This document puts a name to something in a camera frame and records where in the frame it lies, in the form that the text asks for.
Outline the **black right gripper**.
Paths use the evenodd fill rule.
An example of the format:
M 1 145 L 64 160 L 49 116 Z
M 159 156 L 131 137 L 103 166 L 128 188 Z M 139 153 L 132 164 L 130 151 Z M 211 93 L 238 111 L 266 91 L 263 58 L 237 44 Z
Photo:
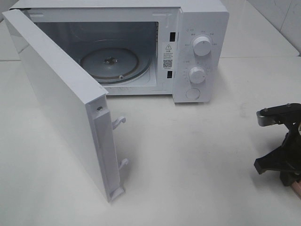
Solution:
M 257 158 L 254 166 L 259 174 L 268 170 L 282 173 L 282 183 L 290 186 L 301 178 L 301 134 L 299 132 L 301 120 L 285 117 L 284 125 L 288 133 L 281 146 L 267 155 Z

